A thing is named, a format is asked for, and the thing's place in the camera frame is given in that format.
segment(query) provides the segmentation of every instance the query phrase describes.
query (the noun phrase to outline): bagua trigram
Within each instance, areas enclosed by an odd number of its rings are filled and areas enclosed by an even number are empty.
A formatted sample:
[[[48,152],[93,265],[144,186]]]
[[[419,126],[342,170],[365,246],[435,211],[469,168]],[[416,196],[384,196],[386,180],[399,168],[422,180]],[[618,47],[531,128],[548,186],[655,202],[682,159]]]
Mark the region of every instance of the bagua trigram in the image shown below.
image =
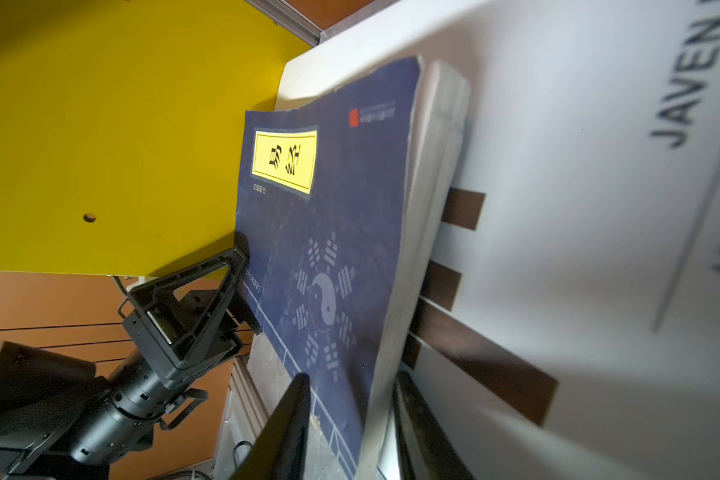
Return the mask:
[[[309,256],[309,266],[315,266],[318,260],[320,260],[320,254],[318,253],[317,242],[313,239],[309,239],[309,250],[307,250]]]
[[[331,266],[336,265],[336,251],[338,250],[338,246],[336,243],[331,242],[328,240],[326,242],[326,254],[323,256],[323,258],[326,259],[326,262],[331,264]]]
[[[307,290],[307,272],[299,270],[296,274],[296,289],[304,295]]]
[[[329,371],[333,370],[333,381],[338,381],[338,351],[336,350],[336,342],[326,347],[326,367]]]
[[[304,351],[307,354],[307,368],[317,363],[317,353],[320,350],[320,346],[317,341],[312,338],[312,335],[307,335],[307,346],[304,347]]]
[[[338,319],[338,338],[349,348],[350,345],[357,345],[357,339],[355,334],[352,332],[352,321],[345,313]]]
[[[307,326],[307,309],[304,305],[301,305],[296,309],[296,316],[293,317],[293,324],[297,326],[299,330]]]
[[[355,269],[344,268],[338,271],[338,291],[342,294],[342,298],[352,293],[352,279],[355,278]]]

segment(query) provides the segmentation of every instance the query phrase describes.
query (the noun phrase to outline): yellow panel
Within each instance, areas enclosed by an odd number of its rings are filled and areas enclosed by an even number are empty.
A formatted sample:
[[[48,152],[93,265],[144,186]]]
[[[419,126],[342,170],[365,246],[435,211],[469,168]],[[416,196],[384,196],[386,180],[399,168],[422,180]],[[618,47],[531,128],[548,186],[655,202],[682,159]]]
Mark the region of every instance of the yellow panel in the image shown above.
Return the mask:
[[[0,270],[164,274],[230,246],[243,112],[305,50],[242,0],[0,2]]]

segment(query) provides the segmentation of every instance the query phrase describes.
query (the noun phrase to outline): red logo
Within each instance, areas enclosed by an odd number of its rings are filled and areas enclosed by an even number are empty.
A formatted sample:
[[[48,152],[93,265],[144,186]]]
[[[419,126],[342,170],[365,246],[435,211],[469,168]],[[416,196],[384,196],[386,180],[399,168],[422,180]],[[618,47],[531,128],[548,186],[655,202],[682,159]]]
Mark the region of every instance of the red logo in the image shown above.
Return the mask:
[[[349,112],[349,127],[354,128],[360,125],[360,113],[357,109]]]

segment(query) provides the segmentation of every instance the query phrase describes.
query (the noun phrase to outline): blue book cover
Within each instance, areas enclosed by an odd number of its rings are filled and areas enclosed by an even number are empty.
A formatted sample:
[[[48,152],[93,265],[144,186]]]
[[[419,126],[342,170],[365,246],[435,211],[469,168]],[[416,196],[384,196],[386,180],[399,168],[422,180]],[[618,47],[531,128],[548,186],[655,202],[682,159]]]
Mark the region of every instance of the blue book cover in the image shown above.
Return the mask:
[[[296,110],[246,112],[240,286],[347,475],[362,441],[400,253],[416,58]]]

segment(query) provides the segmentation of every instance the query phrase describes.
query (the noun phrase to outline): dark brown stripe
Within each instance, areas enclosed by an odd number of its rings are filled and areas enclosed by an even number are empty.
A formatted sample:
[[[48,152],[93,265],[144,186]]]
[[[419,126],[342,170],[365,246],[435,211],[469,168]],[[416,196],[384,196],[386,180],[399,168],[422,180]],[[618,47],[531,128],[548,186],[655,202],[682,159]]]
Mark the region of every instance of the dark brown stripe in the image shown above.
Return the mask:
[[[461,274],[445,265],[429,261],[427,273],[424,275],[422,296],[437,303],[446,310],[453,308],[456,290],[461,281]]]
[[[405,339],[405,347],[403,348],[403,363],[408,366],[409,369],[414,370],[416,368],[416,360],[418,360],[418,353],[422,350],[422,344],[416,338],[408,334]]]
[[[47,326],[24,326],[15,329],[0,329],[0,332],[13,332],[15,330],[42,330],[42,329],[69,329],[78,326],[105,326],[105,325],[119,325],[122,322],[113,323],[84,323],[82,325],[47,325]]]
[[[36,346],[34,348],[36,348],[36,349],[57,349],[62,346],[101,345],[102,343],[123,343],[123,342],[130,342],[130,339],[128,339],[128,340],[107,340],[105,342],[67,343],[67,345],[46,345],[46,346]]]
[[[480,210],[483,208],[485,194],[470,192],[460,188],[451,188],[443,208],[443,222],[463,226],[470,230],[478,228]]]
[[[556,379],[423,300],[411,331],[525,418],[544,424]]]
[[[106,363],[106,362],[117,362],[117,361],[123,361],[123,359],[109,359],[109,360],[96,360],[94,363]]]

